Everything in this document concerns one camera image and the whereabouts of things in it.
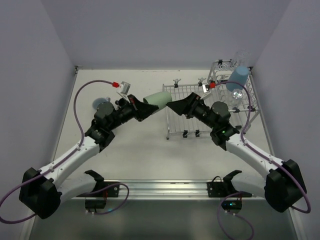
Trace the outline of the light green plastic cup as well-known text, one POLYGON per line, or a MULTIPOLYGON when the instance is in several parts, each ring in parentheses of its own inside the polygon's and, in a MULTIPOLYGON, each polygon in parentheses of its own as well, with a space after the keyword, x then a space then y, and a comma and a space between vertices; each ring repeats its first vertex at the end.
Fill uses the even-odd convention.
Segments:
POLYGON ((158 110, 162 110, 167 106, 167 103, 172 101, 172 95, 170 92, 161 91, 143 98, 143 102, 149 105, 158 107, 158 110))

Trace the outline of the grey ceramic mug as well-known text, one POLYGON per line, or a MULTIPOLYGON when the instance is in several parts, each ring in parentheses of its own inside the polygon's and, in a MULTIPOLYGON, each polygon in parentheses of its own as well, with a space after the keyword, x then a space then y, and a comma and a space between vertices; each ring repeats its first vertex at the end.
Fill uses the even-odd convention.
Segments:
POLYGON ((111 98, 110 97, 99 97, 99 98, 96 98, 93 102, 92 102, 92 108, 94 110, 96 110, 100 104, 103 104, 103 103, 108 103, 111 101, 111 98))

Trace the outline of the light blue plastic cup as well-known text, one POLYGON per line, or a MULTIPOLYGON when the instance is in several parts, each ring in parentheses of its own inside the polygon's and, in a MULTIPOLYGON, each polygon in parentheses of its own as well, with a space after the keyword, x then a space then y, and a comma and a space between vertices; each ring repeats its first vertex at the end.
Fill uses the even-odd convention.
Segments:
POLYGON ((243 90, 249 75, 249 69, 246 66, 238 66, 230 75, 226 83, 226 89, 230 92, 238 89, 243 90))

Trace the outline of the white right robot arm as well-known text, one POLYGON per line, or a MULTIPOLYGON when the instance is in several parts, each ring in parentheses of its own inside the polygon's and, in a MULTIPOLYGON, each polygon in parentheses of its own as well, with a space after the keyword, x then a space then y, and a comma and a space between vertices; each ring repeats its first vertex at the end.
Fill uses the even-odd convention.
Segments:
POLYGON ((227 182, 237 192, 246 192, 264 198, 276 211, 283 213, 301 198, 307 203, 306 213, 311 211, 307 189, 299 165, 289 159, 284 161, 269 154, 246 139, 230 124, 228 105, 221 101, 208 107, 196 93, 166 104, 179 116, 196 118, 211 129, 212 141, 223 150, 239 157, 259 173, 259 177, 244 175, 234 171, 225 176, 227 182))

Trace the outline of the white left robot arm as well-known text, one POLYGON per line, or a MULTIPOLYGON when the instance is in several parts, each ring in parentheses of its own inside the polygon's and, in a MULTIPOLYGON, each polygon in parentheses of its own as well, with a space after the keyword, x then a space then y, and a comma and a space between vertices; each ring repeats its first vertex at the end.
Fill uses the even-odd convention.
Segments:
POLYGON ((118 108, 110 102, 99 104, 90 128, 73 149, 39 170, 31 167, 23 174, 19 200, 41 219, 50 217, 62 203, 63 192, 59 188, 63 182, 112 142, 114 129, 131 119, 141 122, 165 105, 154 96, 139 101, 132 94, 127 100, 120 99, 118 108))

